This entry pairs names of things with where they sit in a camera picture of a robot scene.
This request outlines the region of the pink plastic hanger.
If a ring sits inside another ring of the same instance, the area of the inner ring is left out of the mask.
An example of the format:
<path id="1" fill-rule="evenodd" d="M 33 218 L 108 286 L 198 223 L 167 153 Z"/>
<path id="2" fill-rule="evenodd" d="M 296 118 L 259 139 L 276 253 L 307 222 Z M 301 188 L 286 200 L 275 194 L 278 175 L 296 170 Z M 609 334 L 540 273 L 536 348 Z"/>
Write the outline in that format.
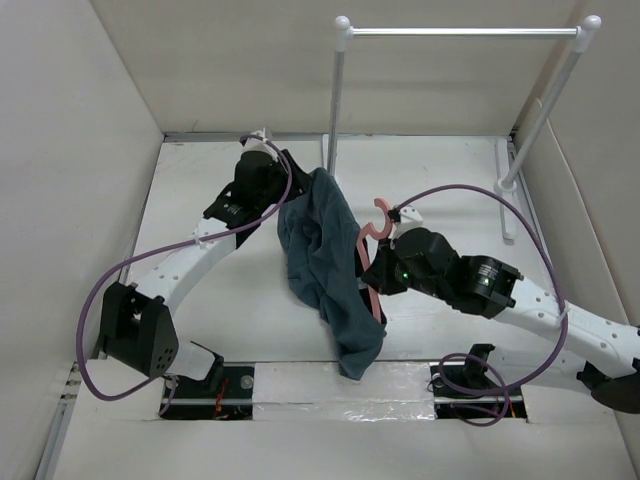
<path id="1" fill-rule="evenodd" d="M 369 222 L 364 225 L 358 234 L 356 250 L 362 266 L 363 271 L 367 271 L 373 261 L 373 250 L 371 245 L 373 242 L 379 242 L 389 237 L 393 229 L 393 220 L 389 217 L 389 211 L 391 210 L 390 204 L 383 198 L 377 197 L 373 200 L 374 206 L 379 209 L 383 215 L 383 225 L 378 230 L 373 222 Z M 375 320 L 382 323 L 382 311 L 377 291 L 371 287 L 367 287 L 367 293 L 371 305 L 371 313 Z"/>

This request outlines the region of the teal t shirt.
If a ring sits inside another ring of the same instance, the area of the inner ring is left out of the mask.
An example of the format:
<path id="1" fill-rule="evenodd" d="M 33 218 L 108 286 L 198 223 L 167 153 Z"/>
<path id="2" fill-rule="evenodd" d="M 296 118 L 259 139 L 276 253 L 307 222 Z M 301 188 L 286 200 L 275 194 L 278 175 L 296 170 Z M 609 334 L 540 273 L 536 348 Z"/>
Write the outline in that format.
<path id="1" fill-rule="evenodd" d="M 372 314 L 369 292 L 359 282 L 361 227 L 347 200 L 325 169 L 310 177 L 309 190 L 278 214 L 288 285 L 329 326 L 340 374 L 359 380 L 381 352 L 386 316 Z"/>

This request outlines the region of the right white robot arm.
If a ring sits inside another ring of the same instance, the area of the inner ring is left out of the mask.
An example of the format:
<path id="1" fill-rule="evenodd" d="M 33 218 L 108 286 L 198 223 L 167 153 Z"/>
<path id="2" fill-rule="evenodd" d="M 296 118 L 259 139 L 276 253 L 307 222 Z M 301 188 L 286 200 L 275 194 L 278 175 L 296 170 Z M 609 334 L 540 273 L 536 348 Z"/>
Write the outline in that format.
<path id="1" fill-rule="evenodd" d="M 516 268 L 488 256 L 461 256 L 439 233 L 415 227 L 375 232 L 378 248 L 364 283 L 382 295 L 408 290 L 455 311 L 522 328 L 560 342 L 545 361 L 615 411 L 639 411 L 639 330 L 605 319 L 545 291 Z"/>

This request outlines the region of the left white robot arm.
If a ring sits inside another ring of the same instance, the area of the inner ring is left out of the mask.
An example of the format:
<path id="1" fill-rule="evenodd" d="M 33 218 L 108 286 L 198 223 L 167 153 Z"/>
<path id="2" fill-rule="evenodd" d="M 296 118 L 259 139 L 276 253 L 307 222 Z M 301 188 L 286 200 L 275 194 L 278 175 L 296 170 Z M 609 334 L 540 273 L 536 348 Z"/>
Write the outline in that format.
<path id="1" fill-rule="evenodd" d="M 149 379 L 176 375 L 201 396 L 222 387 L 223 359 L 179 339 L 173 317 L 191 290 L 260 227 L 269 208 L 306 193 L 311 177 L 288 150 L 245 149 L 234 179 L 207 207 L 186 245 L 129 285 L 103 295 L 98 345 Z"/>

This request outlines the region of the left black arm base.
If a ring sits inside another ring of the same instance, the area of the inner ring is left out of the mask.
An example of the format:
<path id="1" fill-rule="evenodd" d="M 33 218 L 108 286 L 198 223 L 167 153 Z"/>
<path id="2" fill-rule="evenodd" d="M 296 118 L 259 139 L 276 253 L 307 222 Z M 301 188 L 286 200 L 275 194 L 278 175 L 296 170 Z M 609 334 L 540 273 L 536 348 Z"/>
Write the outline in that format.
<path id="1" fill-rule="evenodd" d="M 182 341 L 163 376 L 158 415 L 165 420 L 250 420 L 255 365 L 228 364 L 195 342 Z"/>

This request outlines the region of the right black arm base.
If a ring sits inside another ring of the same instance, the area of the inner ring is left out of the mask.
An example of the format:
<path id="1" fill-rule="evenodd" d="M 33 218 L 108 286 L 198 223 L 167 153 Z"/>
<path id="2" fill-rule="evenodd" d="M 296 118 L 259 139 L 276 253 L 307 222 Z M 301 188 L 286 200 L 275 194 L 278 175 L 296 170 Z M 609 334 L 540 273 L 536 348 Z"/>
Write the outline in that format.
<path id="1" fill-rule="evenodd" d="M 496 350 L 491 344 L 474 344 L 465 355 L 450 354 L 445 361 L 429 365 L 431 379 L 427 391 L 434 398 L 434 412 L 438 420 L 459 420 L 467 425 L 488 427 L 501 419 L 527 419 L 527 412 L 520 388 L 511 390 L 507 397 L 478 395 L 460 392 L 445 383 L 446 379 L 468 390 L 491 390 L 501 385 L 499 378 L 477 359 L 488 362 Z"/>

